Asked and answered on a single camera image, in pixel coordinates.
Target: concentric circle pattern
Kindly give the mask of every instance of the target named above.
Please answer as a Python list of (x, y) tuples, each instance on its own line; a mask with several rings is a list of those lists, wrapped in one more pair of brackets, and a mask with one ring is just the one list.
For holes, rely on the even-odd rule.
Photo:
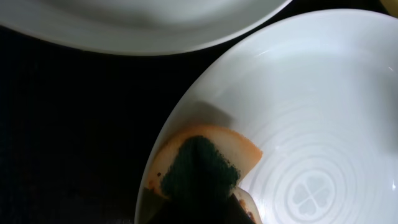
[(314, 99), (268, 111), (249, 136), (264, 155), (241, 187), (264, 223), (370, 223), (396, 200), (384, 194), (389, 160), (348, 127), (326, 122)]

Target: white plate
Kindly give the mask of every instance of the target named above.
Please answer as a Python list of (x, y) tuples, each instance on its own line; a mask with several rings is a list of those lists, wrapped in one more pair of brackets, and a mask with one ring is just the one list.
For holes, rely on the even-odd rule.
[(213, 123), (264, 152), (240, 183), (264, 223), (398, 223), (397, 40), (397, 19), (349, 9), (256, 32), (186, 92), (144, 176), (171, 133)]
[(291, 0), (0, 0), (0, 25), (83, 50), (189, 52), (231, 40)]

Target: table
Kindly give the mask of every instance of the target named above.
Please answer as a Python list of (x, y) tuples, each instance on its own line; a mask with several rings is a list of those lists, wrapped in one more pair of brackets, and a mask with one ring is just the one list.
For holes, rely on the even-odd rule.
[(189, 86), (234, 44), (309, 11), (378, 0), (293, 0), (247, 34), (180, 55), (70, 49), (0, 27), (0, 222), (132, 223), (142, 173)]

